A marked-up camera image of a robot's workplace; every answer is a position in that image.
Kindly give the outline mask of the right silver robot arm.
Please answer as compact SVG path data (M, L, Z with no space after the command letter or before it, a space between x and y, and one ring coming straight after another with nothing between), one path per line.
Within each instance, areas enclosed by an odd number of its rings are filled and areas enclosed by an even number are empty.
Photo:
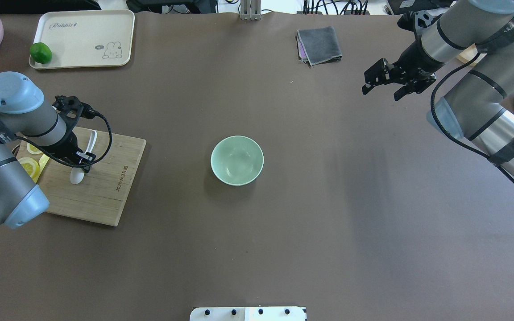
M415 41L396 62L382 58L365 71L363 94L397 83L399 100L434 86L428 121L514 184L514 114L501 105L514 92L514 0L459 0L440 16L406 13L398 26ZM437 98L445 79L437 82L436 71L472 45L477 65Z

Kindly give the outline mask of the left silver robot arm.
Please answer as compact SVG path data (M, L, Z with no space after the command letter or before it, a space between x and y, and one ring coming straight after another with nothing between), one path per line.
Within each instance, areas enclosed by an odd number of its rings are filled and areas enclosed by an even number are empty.
M73 129L80 118L96 116L100 113L77 97L57 96L49 103L26 75L0 73L0 225L21 227L50 205L8 144L28 142L50 159L88 172L99 159L79 148Z

